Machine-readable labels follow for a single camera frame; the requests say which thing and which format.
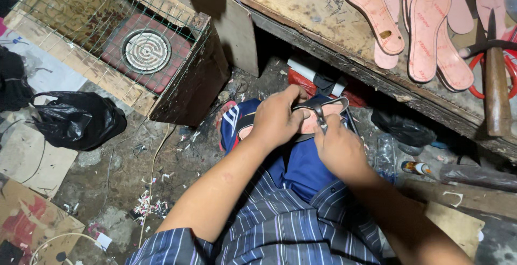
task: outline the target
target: red plastic bag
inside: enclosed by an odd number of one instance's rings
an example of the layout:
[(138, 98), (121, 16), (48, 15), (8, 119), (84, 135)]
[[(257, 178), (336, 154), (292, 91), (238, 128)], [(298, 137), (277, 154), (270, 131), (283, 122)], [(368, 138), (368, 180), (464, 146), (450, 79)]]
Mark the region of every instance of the red plastic bag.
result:
[[(345, 90), (341, 93), (342, 96), (345, 96), (348, 98), (348, 101), (350, 102), (350, 105), (352, 107), (357, 108), (364, 108), (367, 107), (368, 104), (366, 103), (365, 98), (368, 97), (368, 94), (370, 93), (371, 88), (368, 87), (363, 82), (349, 76), (345, 76), (348, 84), (345, 87)], [(307, 92), (309, 95), (309, 98), (313, 97), (316, 94), (317, 87), (312, 83), (312, 81), (308, 80), (307, 78), (300, 75), (300, 73), (294, 71), (293, 69), (289, 68), (288, 71), (288, 83), (289, 84), (297, 84)]]

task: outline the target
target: wooden box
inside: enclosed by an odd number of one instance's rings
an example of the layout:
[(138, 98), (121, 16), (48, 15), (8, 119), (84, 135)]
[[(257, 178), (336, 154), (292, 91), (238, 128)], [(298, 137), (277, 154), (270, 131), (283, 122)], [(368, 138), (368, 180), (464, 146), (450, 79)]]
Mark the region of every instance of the wooden box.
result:
[[(102, 54), (135, 12), (188, 34), (189, 48), (159, 93)], [(4, 24), (153, 121), (197, 126), (229, 78), (211, 18), (177, 0), (20, 0)]]

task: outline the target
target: blue striped shirt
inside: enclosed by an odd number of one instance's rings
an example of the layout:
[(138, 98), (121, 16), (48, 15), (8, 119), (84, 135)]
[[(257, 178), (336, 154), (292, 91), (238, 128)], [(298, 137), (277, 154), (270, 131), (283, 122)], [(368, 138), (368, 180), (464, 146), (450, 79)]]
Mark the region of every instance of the blue striped shirt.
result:
[(128, 264), (380, 264), (378, 227), (341, 181), (307, 203), (262, 169), (212, 243), (190, 228), (147, 239)]

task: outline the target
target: wooden hammer handle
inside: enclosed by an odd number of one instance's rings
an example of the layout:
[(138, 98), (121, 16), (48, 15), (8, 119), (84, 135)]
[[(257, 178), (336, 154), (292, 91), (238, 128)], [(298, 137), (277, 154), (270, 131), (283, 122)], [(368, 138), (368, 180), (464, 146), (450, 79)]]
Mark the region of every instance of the wooden hammer handle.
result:
[(485, 118), (489, 136), (509, 136), (511, 134), (512, 113), (508, 100), (505, 59), (502, 48), (487, 50), (485, 71)]

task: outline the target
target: green wire mesh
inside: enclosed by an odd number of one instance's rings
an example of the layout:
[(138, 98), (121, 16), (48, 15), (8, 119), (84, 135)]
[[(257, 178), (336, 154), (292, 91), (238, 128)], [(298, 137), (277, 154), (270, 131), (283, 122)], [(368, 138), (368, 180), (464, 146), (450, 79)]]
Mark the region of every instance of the green wire mesh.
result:
[(154, 1), (21, 0), (18, 9), (160, 96), (203, 30), (178, 5)]

